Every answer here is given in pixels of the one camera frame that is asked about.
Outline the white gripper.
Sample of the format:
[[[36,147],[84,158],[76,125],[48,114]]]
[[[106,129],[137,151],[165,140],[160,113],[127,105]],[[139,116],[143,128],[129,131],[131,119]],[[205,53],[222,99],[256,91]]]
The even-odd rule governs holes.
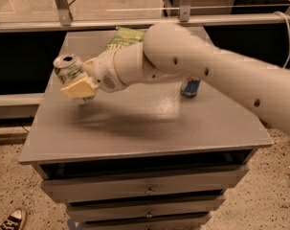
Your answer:
[[[97,57],[92,57],[84,62],[91,66],[91,77],[85,76],[80,79],[68,80],[60,78],[63,87],[60,91],[70,99],[83,99],[94,97],[100,88],[105,92],[116,92],[125,89],[115,69],[114,56],[116,51],[109,50]]]

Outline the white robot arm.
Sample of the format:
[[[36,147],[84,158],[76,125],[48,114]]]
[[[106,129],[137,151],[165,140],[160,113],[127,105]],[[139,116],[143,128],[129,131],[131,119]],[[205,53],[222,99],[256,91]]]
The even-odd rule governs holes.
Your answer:
[[[104,51],[85,62],[74,54],[54,61],[61,92],[87,99],[135,83],[194,77],[290,136],[290,70],[222,50],[172,23],[151,26],[141,42]]]

